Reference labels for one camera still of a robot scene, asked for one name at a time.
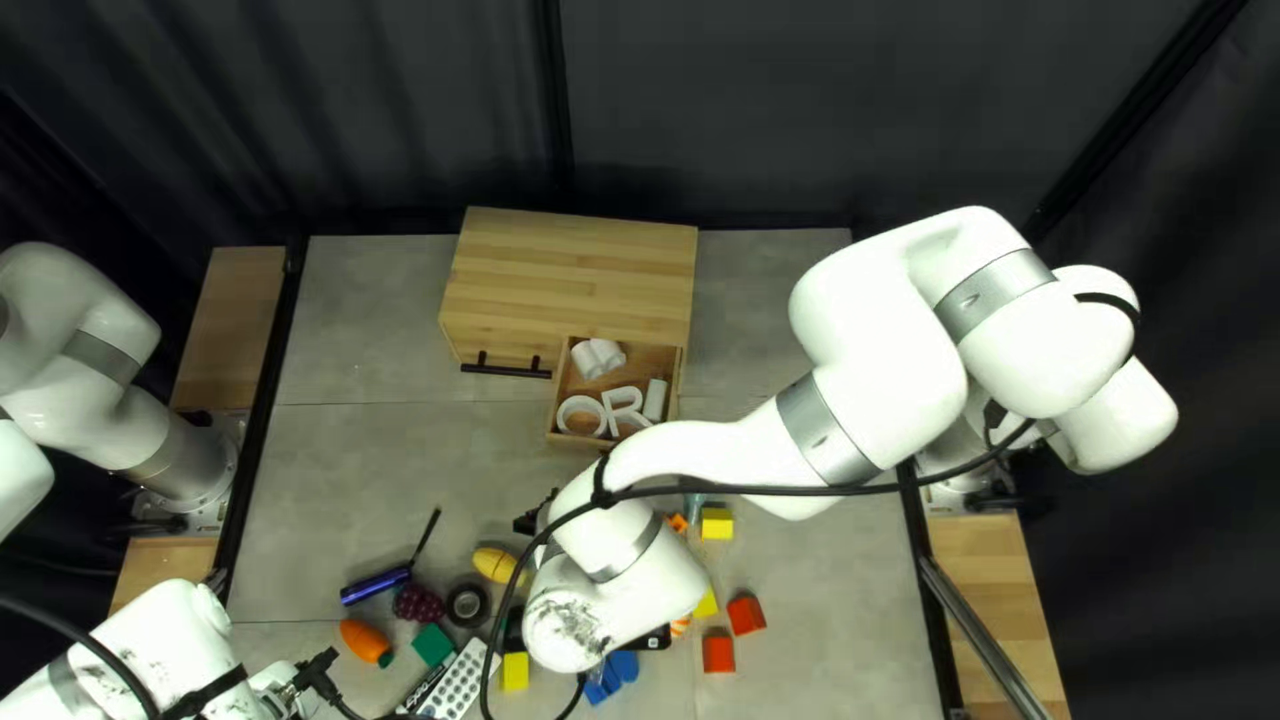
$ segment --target blue block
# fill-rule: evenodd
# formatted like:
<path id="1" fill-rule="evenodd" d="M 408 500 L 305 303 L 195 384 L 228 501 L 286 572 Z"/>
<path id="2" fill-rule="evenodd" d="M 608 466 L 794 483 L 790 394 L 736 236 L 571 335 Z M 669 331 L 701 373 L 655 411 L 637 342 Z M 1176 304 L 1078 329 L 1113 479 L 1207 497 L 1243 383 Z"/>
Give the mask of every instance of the blue block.
<path id="1" fill-rule="evenodd" d="M 634 683 L 640 676 L 640 659 L 634 650 L 611 652 L 608 666 L 623 683 Z"/>
<path id="2" fill-rule="evenodd" d="M 640 660 L 635 652 L 630 650 L 611 652 L 600 667 L 600 678 L 598 680 L 588 680 L 582 685 L 582 694 L 586 696 L 586 701 L 594 707 L 622 689 L 623 684 L 636 682 L 639 676 Z"/>
<path id="3" fill-rule="evenodd" d="M 591 680 L 588 680 L 586 685 L 582 688 L 582 696 L 586 697 L 586 702 L 591 703 L 591 707 L 595 707 L 609 698 L 609 693 L 604 692 L 604 688 Z"/>

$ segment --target drawer handle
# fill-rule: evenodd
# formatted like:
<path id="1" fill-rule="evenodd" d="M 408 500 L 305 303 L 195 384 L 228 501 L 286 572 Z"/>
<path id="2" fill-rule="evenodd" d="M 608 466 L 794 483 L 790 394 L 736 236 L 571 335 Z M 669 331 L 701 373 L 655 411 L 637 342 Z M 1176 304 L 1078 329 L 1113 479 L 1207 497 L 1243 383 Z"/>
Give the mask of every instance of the drawer handle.
<path id="1" fill-rule="evenodd" d="M 516 378 L 540 378 L 544 380 L 552 379 L 550 370 L 540 370 L 538 364 L 543 361 L 540 355 L 534 355 L 534 360 L 527 368 L 503 368 L 502 365 L 485 365 L 484 361 L 489 356 L 484 350 L 476 356 L 475 363 L 463 363 L 461 370 L 463 373 L 480 373 L 484 375 L 512 375 Z"/>

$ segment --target wooden platform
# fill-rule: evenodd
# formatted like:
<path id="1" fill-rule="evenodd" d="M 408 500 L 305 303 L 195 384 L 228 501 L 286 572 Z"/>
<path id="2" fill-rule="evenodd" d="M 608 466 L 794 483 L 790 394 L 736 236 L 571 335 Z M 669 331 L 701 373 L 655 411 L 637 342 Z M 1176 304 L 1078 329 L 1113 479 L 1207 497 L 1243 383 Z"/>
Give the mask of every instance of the wooden platform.
<path id="1" fill-rule="evenodd" d="M 1066 693 L 1018 516 L 1009 512 L 931 518 L 928 525 L 938 565 L 960 588 L 1050 714 L 1057 720 L 1069 719 Z M 1018 717 L 954 625 L 951 647 L 965 707 L 973 719 Z"/>
<path id="2" fill-rule="evenodd" d="M 174 410 L 247 410 L 253 405 L 283 269 L 283 247 L 214 250 L 169 402 Z M 131 539 L 110 612 L 161 580 L 200 582 L 216 551 L 218 538 Z"/>

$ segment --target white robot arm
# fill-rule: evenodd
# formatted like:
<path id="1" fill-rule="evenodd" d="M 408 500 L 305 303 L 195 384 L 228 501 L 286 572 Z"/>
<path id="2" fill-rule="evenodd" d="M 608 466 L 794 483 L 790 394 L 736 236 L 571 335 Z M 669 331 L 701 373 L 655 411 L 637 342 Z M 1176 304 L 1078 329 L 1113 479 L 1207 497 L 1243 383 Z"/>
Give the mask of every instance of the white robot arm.
<path id="1" fill-rule="evenodd" d="M 1135 313 L 1137 299 L 1100 268 L 1059 273 L 983 208 L 841 250 L 791 295 L 791 325 L 812 373 L 736 423 L 673 421 L 632 436 L 613 451 L 603 487 L 667 474 L 737 486 L 867 483 L 961 415 L 969 378 L 982 405 L 1005 411 L 997 442 L 1025 418 L 1046 419 L 1050 445 L 1078 471 L 1133 460 L 1178 418 L 1130 359 L 1134 323 L 1119 306 Z M 1078 300 L 1087 292 L 1120 302 Z M 590 501 L 595 469 L 557 496 L 550 520 Z M 838 500 L 746 497 L 791 520 Z M 707 588 L 700 564 L 643 500 L 591 510 L 554 541 L 563 552 L 544 553 L 524 620 L 530 653 L 552 670 L 588 670 L 687 614 Z"/>
<path id="2" fill-rule="evenodd" d="M 22 441 L 64 450 L 196 510 L 229 487 L 234 446 L 129 384 L 160 328 L 111 281 L 41 242 L 0 252 L 0 539 L 49 489 Z M 17 437 L 15 433 L 26 436 Z"/>

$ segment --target black tape roll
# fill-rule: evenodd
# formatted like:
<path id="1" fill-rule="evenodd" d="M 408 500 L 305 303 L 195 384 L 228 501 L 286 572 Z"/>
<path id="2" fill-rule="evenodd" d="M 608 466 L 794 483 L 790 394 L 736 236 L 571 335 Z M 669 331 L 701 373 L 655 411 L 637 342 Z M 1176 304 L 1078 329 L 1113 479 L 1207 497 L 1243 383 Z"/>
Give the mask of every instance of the black tape roll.
<path id="1" fill-rule="evenodd" d="M 444 600 L 449 621 L 460 628 L 479 628 L 489 619 L 489 592 L 476 583 L 462 583 Z"/>

